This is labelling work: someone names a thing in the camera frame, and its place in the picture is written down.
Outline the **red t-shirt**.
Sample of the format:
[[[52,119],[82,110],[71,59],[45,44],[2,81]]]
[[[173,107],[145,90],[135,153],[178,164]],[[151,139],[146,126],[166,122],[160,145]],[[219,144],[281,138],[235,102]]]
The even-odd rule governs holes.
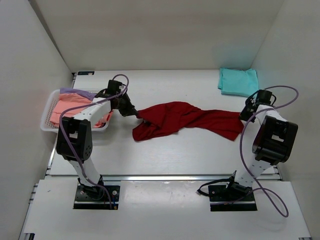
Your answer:
[[[234,141],[244,128],[239,115],[226,110],[203,110],[181,101],[162,103],[138,111],[142,122],[132,130],[132,136],[140,142],[169,136],[182,128],[200,128]]]

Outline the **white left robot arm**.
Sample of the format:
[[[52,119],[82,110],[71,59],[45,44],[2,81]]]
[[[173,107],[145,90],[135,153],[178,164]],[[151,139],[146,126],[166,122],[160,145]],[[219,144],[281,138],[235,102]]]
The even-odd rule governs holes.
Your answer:
[[[113,78],[96,94],[76,89],[71,94],[78,100],[58,116],[56,151],[73,166],[81,190],[94,201],[110,200],[111,196],[91,159],[92,130],[98,123],[107,124],[107,115],[113,110],[123,117],[137,116],[127,94],[128,86]]]

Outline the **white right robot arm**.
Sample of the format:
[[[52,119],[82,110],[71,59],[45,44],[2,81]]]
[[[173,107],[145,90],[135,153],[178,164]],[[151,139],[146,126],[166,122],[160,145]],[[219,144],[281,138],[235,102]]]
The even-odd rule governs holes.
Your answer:
[[[242,172],[234,172],[224,187],[229,200],[247,195],[253,183],[266,169],[286,162],[298,132],[298,125],[277,112],[271,101],[271,91],[260,89],[249,96],[239,118],[246,123],[258,120],[260,127],[252,144],[252,159]]]

